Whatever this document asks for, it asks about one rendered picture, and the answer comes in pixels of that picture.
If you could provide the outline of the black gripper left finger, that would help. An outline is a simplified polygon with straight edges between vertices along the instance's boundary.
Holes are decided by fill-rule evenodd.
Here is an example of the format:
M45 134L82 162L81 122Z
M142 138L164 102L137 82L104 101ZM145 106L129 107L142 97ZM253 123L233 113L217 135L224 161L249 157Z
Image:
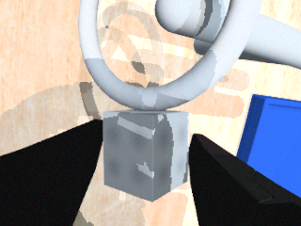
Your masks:
M0 226L72 226L103 146L87 121L0 157Z

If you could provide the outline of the light grey cylindrical bar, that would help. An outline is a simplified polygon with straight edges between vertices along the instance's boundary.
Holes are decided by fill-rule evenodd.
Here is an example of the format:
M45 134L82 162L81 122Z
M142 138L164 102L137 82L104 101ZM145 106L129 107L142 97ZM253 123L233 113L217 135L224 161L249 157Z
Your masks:
M222 29L229 2L155 0L154 16L167 33L195 39L193 46L196 52L204 56ZM275 63L301 71L301 30L259 14L252 31L237 60Z

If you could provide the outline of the blue tray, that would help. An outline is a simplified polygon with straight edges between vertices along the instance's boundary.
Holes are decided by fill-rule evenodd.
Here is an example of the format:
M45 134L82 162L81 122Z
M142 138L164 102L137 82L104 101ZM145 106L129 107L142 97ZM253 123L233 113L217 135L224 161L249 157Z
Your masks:
M301 197L301 101L253 94L236 155Z

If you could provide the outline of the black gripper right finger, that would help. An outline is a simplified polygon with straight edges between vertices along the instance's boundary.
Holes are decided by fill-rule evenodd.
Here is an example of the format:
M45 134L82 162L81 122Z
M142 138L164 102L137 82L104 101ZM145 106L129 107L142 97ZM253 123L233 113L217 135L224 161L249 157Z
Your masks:
M301 226L301 197L193 133L189 181L198 226Z

